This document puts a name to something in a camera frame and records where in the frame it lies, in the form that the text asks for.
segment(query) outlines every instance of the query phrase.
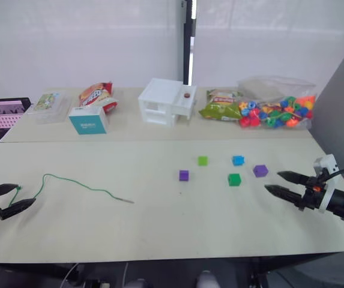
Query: black cable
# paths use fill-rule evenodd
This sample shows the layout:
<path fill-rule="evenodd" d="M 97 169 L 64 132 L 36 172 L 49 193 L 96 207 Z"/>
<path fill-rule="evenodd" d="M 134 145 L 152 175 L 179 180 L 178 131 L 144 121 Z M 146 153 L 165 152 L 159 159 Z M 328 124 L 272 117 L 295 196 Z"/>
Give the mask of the black cable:
<path fill-rule="evenodd" d="M 334 172 L 334 173 L 332 173 L 331 175 L 325 177 L 325 178 L 322 179 L 322 180 L 323 180 L 323 181 L 327 181 L 327 180 L 329 180 L 329 179 L 331 179 L 331 178 L 333 178 L 333 177 L 335 177 L 335 176 L 337 176 L 337 175 L 340 175 L 340 174 L 344 174 L 344 169 L 339 170 L 339 171 L 337 171 L 337 172 Z"/>
<path fill-rule="evenodd" d="M 276 273 L 277 273 L 278 275 L 280 275 L 281 278 L 282 278 L 282 280 L 284 280 L 289 286 L 291 286 L 292 288 L 294 288 L 293 284 L 292 284 L 291 282 L 289 282 L 289 280 L 288 280 L 284 275 L 282 275 L 279 271 L 276 271 Z"/>

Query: chips bag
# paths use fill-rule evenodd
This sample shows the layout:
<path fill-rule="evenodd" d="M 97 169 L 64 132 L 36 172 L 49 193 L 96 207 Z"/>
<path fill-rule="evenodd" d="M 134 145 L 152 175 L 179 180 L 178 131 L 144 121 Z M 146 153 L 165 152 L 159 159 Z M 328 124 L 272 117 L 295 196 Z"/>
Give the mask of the chips bag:
<path fill-rule="evenodd" d="M 207 119 L 234 121 L 241 119 L 238 100 L 242 94 L 233 90 L 214 89 L 207 91 L 208 104 L 200 110 L 201 116 Z"/>
<path fill-rule="evenodd" d="M 84 90 L 80 96 L 80 107 L 101 106 L 105 113 L 114 109 L 118 102 L 112 97 L 112 82 L 97 83 Z"/>

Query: tissue box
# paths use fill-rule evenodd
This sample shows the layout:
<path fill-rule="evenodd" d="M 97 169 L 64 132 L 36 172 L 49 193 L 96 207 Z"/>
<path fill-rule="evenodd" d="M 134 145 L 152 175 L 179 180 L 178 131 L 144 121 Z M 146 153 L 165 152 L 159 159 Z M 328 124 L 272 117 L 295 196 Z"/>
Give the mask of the tissue box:
<path fill-rule="evenodd" d="M 107 119 L 102 107 L 73 108 L 69 114 L 69 119 L 78 134 L 106 134 Z"/>

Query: green cube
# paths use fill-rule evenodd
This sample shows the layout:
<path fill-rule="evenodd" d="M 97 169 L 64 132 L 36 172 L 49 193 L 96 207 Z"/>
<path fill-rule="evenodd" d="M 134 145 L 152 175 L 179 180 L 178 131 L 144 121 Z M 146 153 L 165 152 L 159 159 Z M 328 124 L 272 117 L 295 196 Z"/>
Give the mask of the green cube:
<path fill-rule="evenodd" d="M 229 182 L 229 186 L 240 186 L 241 184 L 240 174 L 229 174 L 228 182 Z"/>
<path fill-rule="evenodd" d="M 208 156 L 198 156 L 198 166 L 207 166 Z"/>

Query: table surface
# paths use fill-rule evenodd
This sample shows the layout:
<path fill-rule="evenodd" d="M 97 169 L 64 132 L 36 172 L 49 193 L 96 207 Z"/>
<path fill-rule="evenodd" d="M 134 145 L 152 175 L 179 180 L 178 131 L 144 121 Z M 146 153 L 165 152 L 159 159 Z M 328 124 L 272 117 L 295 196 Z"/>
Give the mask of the table surface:
<path fill-rule="evenodd" d="M 329 212 L 301 212 L 264 188 L 279 184 L 303 192 L 276 172 L 314 175 L 312 164 L 324 152 L 307 131 L 240 130 L 233 123 L 206 121 L 199 115 L 175 128 L 145 125 L 134 108 L 140 91 L 122 94 L 121 109 L 110 115 L 106 135 L 80 137 L 68 121 L 35 125 L 24 116 L 4 138 L 22 142 L 0 143 L 0 184 L 20 184 L 23 189 L 16 200 L 32 197 L 42 176 L 53 173 L 135 203 L 47 178 L 29 209 L 0 221 L 0 262 L 344 251 L 344 221 Z M 37 131 L 29 133 L 32 127 Z M 199 155 L 208 156 L 207 166 L 198 166 Z M 245 165 L 234 167 L 233 155 L 244 155 Z M 257 164 L 267 165 L 266 177 L 254 177 Z M 190 171 L 189 182 L 178 180 L 180 169 Z M 229 173 L 241 175 L 239 187 L 228 185 Z M 344 190 L 343 179 L 337 188 Z M 9 194 L 0 197 L 1 208 L 7 207 L 13 196 Z"/>
<path fill-rule="evenodd" d="M 1 139 L 1 142 L 229 140 L 311 137 L 307 130 L 242 129 L 234 122 L 204 119 L 198 111 L 205 107 L 206 90 L 205 88 L 197 89 L 197 103 L 193 108 L 192 118 L 188 121 L 185 116 L 180 116 L 173 128 L 142 121 L 137 98 L 143 88 L 116 88 L 113 96 L 119 103 L 117 108 L 109 112 L 107 116 L 109 122 L 107 134 L 78 135 L 68 118 L 62 123 L 36 124 L 30 115 L 23 115 L 17 125 Z M 51 91 L 65 91 L 72 99 L 71 106 L 76 107 L 79 103 L 77 96 L 83 89 L 53 88 Z"/>

